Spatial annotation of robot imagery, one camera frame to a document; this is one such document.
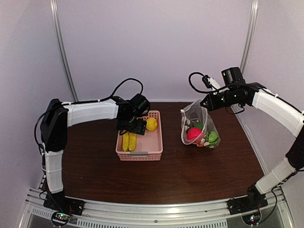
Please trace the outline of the green striped toy watermelon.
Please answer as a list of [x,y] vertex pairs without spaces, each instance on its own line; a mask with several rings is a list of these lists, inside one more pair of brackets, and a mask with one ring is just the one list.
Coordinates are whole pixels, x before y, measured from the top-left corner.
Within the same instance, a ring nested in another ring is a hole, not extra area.
[[219,143],[219,135],[216,131],[209,131],[205,137],[207,146],[216,146]]

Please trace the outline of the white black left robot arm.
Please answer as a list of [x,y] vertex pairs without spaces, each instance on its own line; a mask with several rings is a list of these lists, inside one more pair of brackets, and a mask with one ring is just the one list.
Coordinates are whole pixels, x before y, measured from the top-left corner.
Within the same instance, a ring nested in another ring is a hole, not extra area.
[[117,121],[116,128],[120,134],[144,135],[146,121],[142,117],[148,114],[150,106],[142,94],[136,94],[130,100],[114,95],[101,100],[74,103],[53,99],[43,114],[40,125],[42,167],[50,204],[58,211],[64,211],[68,207],[62,181],[62,157],[66,148],[73,148],[68,142],[69,132],[72,132],[74,142],[81,140],[78,143],[81,146],[79,152],[84,150],[84,139],[95,143],[98,136],[106,135],[107,129],[98,133],[97,127],[110,120]]

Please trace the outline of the red toy apple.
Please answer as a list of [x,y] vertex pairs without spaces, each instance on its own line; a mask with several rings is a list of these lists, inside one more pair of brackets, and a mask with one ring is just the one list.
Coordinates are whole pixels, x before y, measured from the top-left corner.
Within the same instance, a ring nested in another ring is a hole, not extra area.
[[191,141],[196,139],[200,134],[202,133],[202,130],[198,127],[192,127],[187,132],[187,140]]

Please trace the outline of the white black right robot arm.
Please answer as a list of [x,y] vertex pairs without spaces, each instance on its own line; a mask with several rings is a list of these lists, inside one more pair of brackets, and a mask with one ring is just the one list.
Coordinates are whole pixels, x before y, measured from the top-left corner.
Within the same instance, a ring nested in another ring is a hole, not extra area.
[[283,139],[279,131],[289,134],[287,145],[284,146],[287,152],[283,158],[275,159],[273,167],[248,188],[246,196],[227,202],[229,208],[236,211],[264,207],[267,205],[268,192],[304,168],[304,113],[264,85],[246,82],[239,67],[225,69],[221,75],[225,82],[223,86],[208,75],[201,76],[202,82],[210,89],[205,93],[201,106],[214,111],[233,105],[247,105],[254,108],[255,114],[260,111],[260,117],[264,119],[257,121],[262,131],[259,139],[269,145],[274,145],[275,137]]

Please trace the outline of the clear dotted zip bag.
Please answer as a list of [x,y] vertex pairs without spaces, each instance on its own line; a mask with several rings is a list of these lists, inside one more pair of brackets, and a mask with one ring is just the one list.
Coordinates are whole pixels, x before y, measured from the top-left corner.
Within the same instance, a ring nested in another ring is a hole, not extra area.
[[208,110],[196,100],[180,110],[181,140],[184,145],[216,148],[220,143],[219,133]]

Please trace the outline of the green orange toy mango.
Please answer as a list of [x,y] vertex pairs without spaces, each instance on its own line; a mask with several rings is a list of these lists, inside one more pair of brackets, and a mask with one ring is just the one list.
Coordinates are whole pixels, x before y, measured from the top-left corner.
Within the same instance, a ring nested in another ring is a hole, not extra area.
[[198,147],[205,147],[205,133],[203,132],[203,123],[197,122],[192,125],[188,132],[188,138],[191,143]]

